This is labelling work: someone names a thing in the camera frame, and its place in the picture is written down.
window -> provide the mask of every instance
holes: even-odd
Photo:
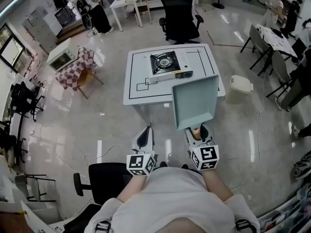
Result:
[[[27,68],[32,62],[32,54],[17,39],[5,24],[0,29],[0,59],[15,73],[25,76]]]

shiny floor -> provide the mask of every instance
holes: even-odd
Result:
[[[243,53],[240,50],[248,38],[250,25],[257,24],[262,15],[228,6],[206,12],[198,6],[196,12],[205,21],[200,26],[199,40],[209,44],[226,91],[230,90],[230,77],[234,74],[244,76],[254,84],[254,91],[243,103],[219,103],[209,125],[220,150],[217,172],[232,190],[250,172],[245,183],[234,193],[244,195],[250,208],[259,216],[282,204],[300,186],[300,182],[291,178],[291,169],[293,163],[309,150],[310,139],[296,140],[290,126],[303,127],[311,122],[311,101],[307,97],[291,112],[279,111],[273,96],[265,97],[278,86],[277,78],[273,74],[258,77],[262,63],[249,70],[259,54],[252,53],[251,43]],[[92,196],[90,191],[85,191],[83,197],[78,196],[73,185],[74,171],[88,175],[85,154],[96,157],[98,152],[104,154],[110,146],[118,144],[122,147],[114,147],[102,161],[125,163],[126,150],[131,148],[133,137],[145,127],[142,119],[131,107],[124,106],[122,100],[128,52],[173,43],[165,41],[158,24],[159,18],[165,15],[164,10],[151,13],[153,24],[148,15],[144,15],[144,27],[139,28],[134,15],[125,19],[120,12],[124,29],[120,32],[111,11],[107,11],[114,32],[91,38],[87,38],[85,32],[73,38],[77,45],[96,52],[95,60],[99,65],[96,73],[104,82],[101,86],[94,81],[86,88],[89,99],[78,92],[64,90],[48,67],[42,70],[40,79],[48,82],[45,110],[37,115],[36,123],[24,120],[22,133],[27,139],[29,153],[23,168],[28,173],[45,173],[56,179],[55,184],[40,185],[50,198],[57,200],[63,217],[74,215]],[[290,60],[287,65],[289,70],[295,68]],[[186,152],[184,133],[175,128],[172,106],[160,104],[150,109],[159,161],[166,160],[170,166],[192,165]],[[86,157],[88,164],[97,161],[92,156]]]

white lid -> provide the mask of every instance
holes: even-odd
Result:
[[[250,92],[254,90],[253,84],[250,83],[250,81],[247,78],[238,75],[231,76],[230,87],[232,90],[244,94],[250,94]]]

black chair backrest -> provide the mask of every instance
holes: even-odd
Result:
[[[92,217],[99,212],[100,205],[90,204],[87,208],[77,216],[73,221],[70,221],[64,226],[64,233],[84,233],[89,221]]]
[[[53,0],[55,7],[57,9],[62,9],[65,8],[67,6],[67,1],[66,0]]]
[[[24,82],[15,85],[11,97],[12,101],[10,104],[10,108],[12,109],[12,111],[20,113],[26,113],[31,111],[31,104],[27,100],[30,99],[31,101],[35,101],[35,95],[33,91],[27,88]]]
[[[88,174],[97,204],[116,198],[132,178],[124,163],[92,164],[88,167]]]
[[[192,0],[161,0],[165,9],[165,23],[193,21]]]

white table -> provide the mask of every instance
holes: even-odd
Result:
[[[284,36],[283,38],[280,38],[275,33],[273,33],[270,28],[263,27],[260,24],[256,25],[256,28],[259,30],[262,39],[271,47],[268,59],[258,76],[267,70],[268,66],[270,65],[272,55],[275,51],[279,51],[281,54],[287,55],[288,57],[285,59],[285,61],[291,57],[297,58],[295,51]]]
[[[125,11],[125,6],[127,6],[129,4],[133,4],[134,5],[135,10],[136,10],[136,14],[137,14],[137,17],[138,17],[139,25],[142,28],[141,18],[140,18],[139,10],[138,10],[138,7],[137,7],[137,0],[133,0],[131,2],[126,2],[126,0],[114,0],[113,3],[110,5],[110,8],[112,10],[113,16],[115,17],[115,20],[116,20],[118,26],[119,26],[120,31],[123,31],[123,28],[122,28],[121,23],[120,23],[120,21],[118,19],[118,16],[117,16],[117,13],[116,13],[115,9],[122,7],[123,13],[125,15],[125,18],[128,18],[127,14],[126,14],[126,11]]]
[[[184,49],[193,75],[185,79],[170,79],[156,83],[148,82],[149,69],[148,61],[150,54]],[[156,47],[131,51],[128,54],[126,75],[124,83],[123,104],[132,105],[136,112],[151,125],[149,115],[146,115],[140,108],[141,105],[172,102],[171,89],[173,85],[197,80],[214,74],[219,75],[214,57],[207,44],[186,44]],[[218,98],[225,98],[225,88],[219,75]]]
[[[263,40],[269,44],[274,51],[280,51],[282,54],[297,58],[295,51],[285,37],[280,38],[273,33],[271,29],[263,27],[259,24],[256,28],[259,29],[259,33]]]

